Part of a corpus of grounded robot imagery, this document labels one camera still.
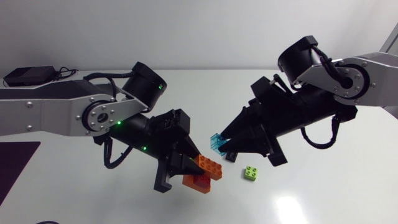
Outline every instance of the power cord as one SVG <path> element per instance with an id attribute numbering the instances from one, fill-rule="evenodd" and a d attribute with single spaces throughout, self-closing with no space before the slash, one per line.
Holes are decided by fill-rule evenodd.
<path id="1" fill-rule="evenodd" d="M 57 75 L 53 78 L 53 81 L 63 80 L 65 78 L 69 78 L 72 75 L 76 74 L 77 69 L 69 69 L 67 67 L 61 67 L 60 70 L 57 72 Z M 69 75 L 63 76 L 63 73 L 70 72 Z"/>
<path id="2" fill-rule="evenodd" d="M 111 162 L 112 144 L 113 144 L 112 138 L 109 136 L 106 137 L 106 139 L 104 141 L 104 165 L 108 169 L 113 169 L 113 168 L 116 168 L 118 165 L 120 165 L 120 163 L 123 162 L 123 160 L 127 157 L 127 155 L 132 150 L 131 146 L 127 147 L 127 149 L 121 154 L 121 156 L 118 159 Z"/>
<path id="3" fill-rule="evenodd" d="M 340 126 L 341 120 L 337 117 L 334 116 L 331 119 L 331 131 L 332 131 L 332 137 L 330 139 L 330 142 L 328 143 L 324 143 L 324 144 L 318 144 L 318 143 L 314 143 L 313 141 L 310 140 L 310 138 L 307 136 L 306 132 L 305 132 L 305 128 L 300 128 L 301 130 L 301 134 L 303 135 L 303 138 L 313 147 L 317 148 L 317 149 L 328 149 L 329 147 L 331 147 L 335 142 L 336 142 L 336 138 L 337 138 L 337 132 L 338 132 L 338 128 Z"/>
<path id="4" fill-rule="evenodd" d="M 350 78 L 345 78 L 335 67 L 335 64 L 331 62 L 331 58 L 329 58 L 325 53 L 323 53 L 317 46 L 312 46 L 312 49 L 320 56 L 320 60 L 323 68 L 325 68 L 326 72 L 332 79 L 338 81 L 343 88 L 351 88 L 353 81 Z"/>

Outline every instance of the red lego brick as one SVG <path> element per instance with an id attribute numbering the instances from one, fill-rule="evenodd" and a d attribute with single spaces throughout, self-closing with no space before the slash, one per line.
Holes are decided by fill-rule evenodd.
<path id="1" fill-rule="evenodd" d="M 198 155 L 195 158 L 195 163 L 205 171 L 205 175 L 213 180 L 218 180 L 223 177 L 223 171 L 221 165 L 212 161 L 203 155 Z"/>
<path id="2" fill-rule="evenodd" d="M 193 183 L 199 187 L 207 189 L 210 187 L 210 178 L 206 175 L 195 175 L 193 176 Z"/>
<path id="3" fill-rule="evenodd" d="M 207 194 L 208 192 L 210 192 L 210 184 L 208 185 L 208 187 L 205 187 L 205 188 L 204 187 L 200 187 L 199 185 L 196 185 L 194 183 L 194 178 L 195 178 L 194 175 L 185 174 L 182 177 L 182 184 L 186 185 L 186 186 L 188 186 L 188 187 L 190 187 L 192 189 L 195 189 L 195 190 L 197 190 L 199 192 L 202 192 L 204 194 Z"/>

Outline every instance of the white tabletop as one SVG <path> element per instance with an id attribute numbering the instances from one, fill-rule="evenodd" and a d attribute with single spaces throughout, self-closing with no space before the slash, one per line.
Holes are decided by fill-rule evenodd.
<path id="1" fill-rule="evenodd" d="M 43 132 L 0 137 L 42 142 L 0 206 L 0 223 L 398 223 L 398 121 L 381 108 L 359 107 L 327 150 L 309 146 L 300 131 L 278 138 L 288 160 L 279 167 L 259 154 L 239 154 L 233 164 L 210 149 L 210 136 L 254 97 L 250 85 L 275 72 L 157 71 L 168 87 L 150 115 L 182 108 L 201 153 L 223 166 L 223 178 L 212 181 L 206 195 L 182 185 L 181 176 L 171 178 L 170 191 L 153 190 L 157 161 L 139 151 L 108 170 L 92 138 Z M 330 119 L 307 133 L 327 142 Z M 114 141 L 115 149 L 125 147 Z M 256 181 L 243 179 L 246 165 L 259 169 Z"/>

